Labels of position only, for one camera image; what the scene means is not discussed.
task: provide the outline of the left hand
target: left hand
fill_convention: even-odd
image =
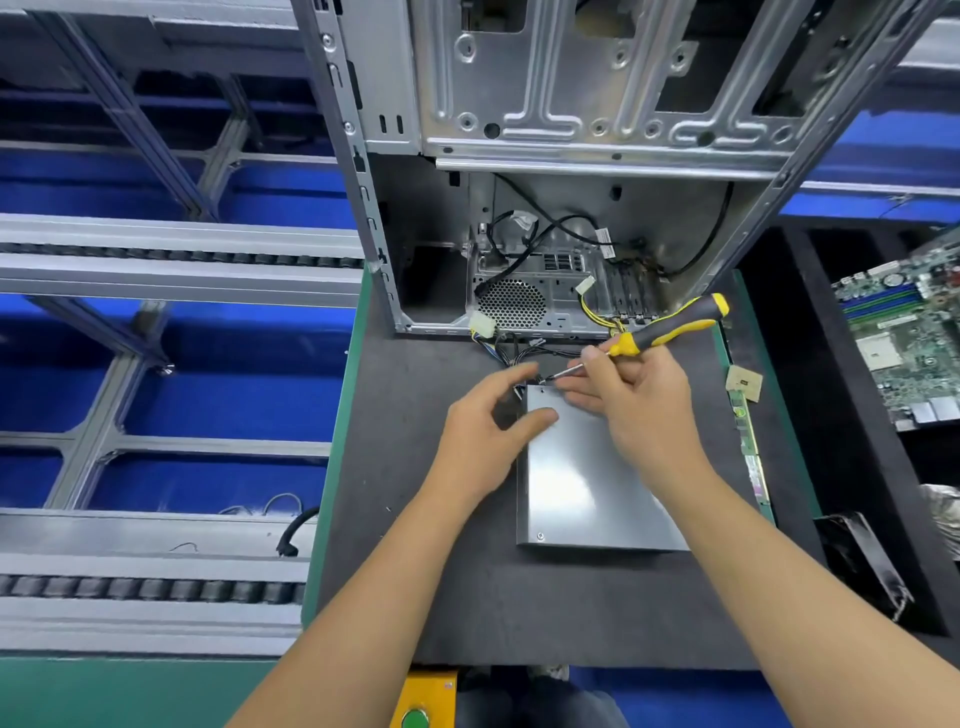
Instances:
[[[557,422],[556,410],[548,407],[527,413],[509,429],[493,421],[497,401],[537,368],[530,362],[491,374],[450,405],[424,489],[444,491],[472,510],[499,487],[527,443]]]

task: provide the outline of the yellow screwdriver handle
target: yellow screwdriver handle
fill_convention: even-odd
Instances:
[[[699,331],[718,324],[730,313],[727,299],[719,293],[700,296],[687,302],[669,316],[657,319],[636,331],[625,331],[610,347],[610,356],[637,356],[644,349],[658,347],[688,331]]]

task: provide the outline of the hand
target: hand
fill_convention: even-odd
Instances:
[[[515,384],[532,378],[537,368],[531,362],[487,376],[450,405],[424,489],[444,491],[472,511],[499,487],[527,443],[557,422],[556,410],[549,407],[527,413],[509,429],[493,421],[497,401]]]
[[[690,468],[710,468],[693,419],[686,374],[673,354],[654,347],[637,357],[610,359],[586,347],[585,372],[557,379],[571,404],[607,415],[613,442],[652,490],[667,487]]]

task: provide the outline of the green circuit board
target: green circuit board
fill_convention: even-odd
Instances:
[[[833,289],[897,429],[960,424],[960,250],[885,263]]]

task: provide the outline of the fan grille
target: fan grille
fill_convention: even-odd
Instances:
[[[498,280],[479,305],[482,313],[503,328],[536,328],[546,314],[543,294],[520,279]]]

